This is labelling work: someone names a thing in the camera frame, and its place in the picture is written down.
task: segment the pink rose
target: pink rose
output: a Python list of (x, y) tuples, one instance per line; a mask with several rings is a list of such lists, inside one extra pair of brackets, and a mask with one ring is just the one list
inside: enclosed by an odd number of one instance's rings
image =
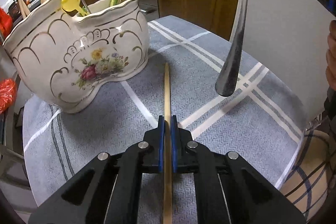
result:
[(96, 74), (95, 65), (91, 65), (82, 71), (81, 78), (83, 80), (91, 80), (95, 78), (96, 76), (97, 74)]

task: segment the checkered fabric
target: checkered fabric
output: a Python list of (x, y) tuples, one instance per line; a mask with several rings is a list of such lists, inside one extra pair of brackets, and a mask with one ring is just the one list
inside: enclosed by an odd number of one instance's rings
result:
[[(63, 113), (33, 96), (25, 105), (26, 168), (38, 205), (84, 165), (143, 139), (163, 114), (164, 64), (169, 63), (171, 112), (179, 126), (210, 150), (237, 151), (278, 189), (295, 162), (306, 116), (290, 89), (243, 52), (236, 91), (219, 96), (216, 79), (231, 44), (185, 20), (168, 16), (148, 23), (149, 61), (137, 75), (106, 83), (92, 103)], [(162, 223), (162, 176), (144, 174), (138, 223)], [(197, 223), (191, 174), (173, 181), (174, 223)]]
[(281, 192), (303, 213), (307, 222), (323, 205), (334, 187), (336, 136), (311, 130), (304, 135), (296, 162)]

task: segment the table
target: table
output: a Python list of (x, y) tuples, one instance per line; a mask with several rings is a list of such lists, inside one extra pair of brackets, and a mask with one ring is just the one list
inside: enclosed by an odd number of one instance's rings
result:
[[(174, 16), (148, 23), (150, 60), (138, 75), (103, 85), (94, 101), (66, 114), (33, 96), (25, 105), (23, 142), (38, 205), (98, 153), (117, 154), (156, 128), (164, 111), (164, 64), (171, 75), (171, 113), (180, 127), (214, 152), (241, 154), (276, 188), (303, 140), (303, 105), (265, 66), (243, 52), (231, 97), (214, 85), (231, 44)], [(163, 177), (144, 174), (138, 223), (162, 222)], [(196, 223), (191, 174), (173, 177), (174, 223)]]

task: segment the tablecloth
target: tablecloth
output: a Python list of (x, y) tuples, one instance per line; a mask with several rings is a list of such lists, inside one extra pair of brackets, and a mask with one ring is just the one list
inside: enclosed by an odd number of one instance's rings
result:
[[(38, 205), (100, 152), (121, 153), (156, 128), (164, 111), (164, 64), (169, 63), (171, 112), (195, 140), (214, 152), (237, 151), (276, 188), (303, 140), (306, 115), (290, 89), (243, 52), (230, 97), (214, 85), (231, 44), (190, 22), (167, 16), (148, 23), (149, 62), (131, 79), (103, 85), (76, 114), (33, 96), (25, 105), (24, 155)], [(173, 177), (174, 223), (197, 223), (192, 174)], [(138, 223), (162, 222), (163, 177), (144, 174)]]

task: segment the metal screw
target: metal screw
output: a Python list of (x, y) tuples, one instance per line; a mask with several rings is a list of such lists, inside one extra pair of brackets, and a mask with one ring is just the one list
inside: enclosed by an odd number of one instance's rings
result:
[(138, 146), (139, 146), (139, 148), (144, 149), (144, 148), (147, 148), (149, 146), (149, 144), (147, 142), (139, 142)]
[(237, 152), (234, 152), (234, 151), (230, 151), (227, 155), (228, 155), (228, 157), (229, 157), (230, 159), (232, 159), (232, 160), (236, 160), (236, 159), (238, 159), (238, 157), (239, 157), (238, 153), (237, 153)]
[(109, 154), (102, 152), (98, 155), (98, 160), (106, 160), (109, 157)]
[(187, 146), (189, 148), (196, 148), (198, 146), (198, 143), (195, 142), (195, 141), (190, 141), (190, 142), (187, 143)]

